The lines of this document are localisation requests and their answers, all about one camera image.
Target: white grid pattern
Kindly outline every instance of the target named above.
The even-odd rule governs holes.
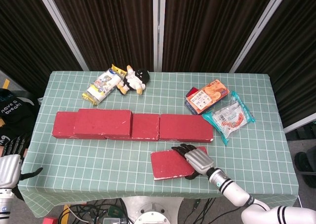
[[[27,173],[39,167],[36,178],[19,184],[26,203],[37,217],[55,205],[132,195],[208,198],[219,196],[206,178],[154,181],[150,153],[168,150],[177,142],[56,139],[51,136],[57,111],[93,106],[81,98],[100,72],[53,72],[23,164]],[[298,183],[280,122],[268,75],[225,73],[150,73],[151,81],[138,96],[113,91],[98,108],[130,109],[138,113],[190,114],[184,96],[219,79],[237,91],[257,119],[233,134],[225,147],[217,132],[208,153],[247,192],[270,206],[293,205]],[[217,103],[226,103],[225,97]]]

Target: dark curtain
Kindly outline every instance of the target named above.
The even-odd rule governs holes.
[[[270,0],[166,0],[162,70],[229,72]]]
[[[153,0],[55,0],[91,70],[153,70]]]
[[[0,70],[34,95],[49,75],[81,70],[41,0],[0,0]]]
[[[237,69],[269,74],[283,126],[316,112],[316,0],[283,0]]]

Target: plush doll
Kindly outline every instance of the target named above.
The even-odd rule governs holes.
[[[144,69],[134,71],[131,66],[127,66],[127,75],[124,77],[117,88],[121,94],[126,94],[129,90],[136,90],[138,94],[142,94],[149,81],[149,73]]]

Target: orange snack box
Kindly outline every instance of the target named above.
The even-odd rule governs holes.
[[[202,114],[210,106],[229,94],[229,90],[219,79],[204,86],[186,98],[185,105],[194,114]]]

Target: red foam brick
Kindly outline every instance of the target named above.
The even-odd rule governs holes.
[[[204,146],[198,147],[207,154]],[[153,152],[151,154],[154,180],[173,179],[192,175],[193,167],[174,150]]]
[[[159,114],[133,114],[131,137],[110,139],[131,141],[158,141],[159,121]]]
[[[44,218],[43,224],[57,224],[57,218]]]
[[[130,137],[131,124],[130,110],[79,109],[74,134],[81,139]]]
[[[211,142],[213,127],[201,115],[162,114],[160,140]]]
[[[57,112],[52,135],[55,138],[77,138],[74,135],[76,112]]]

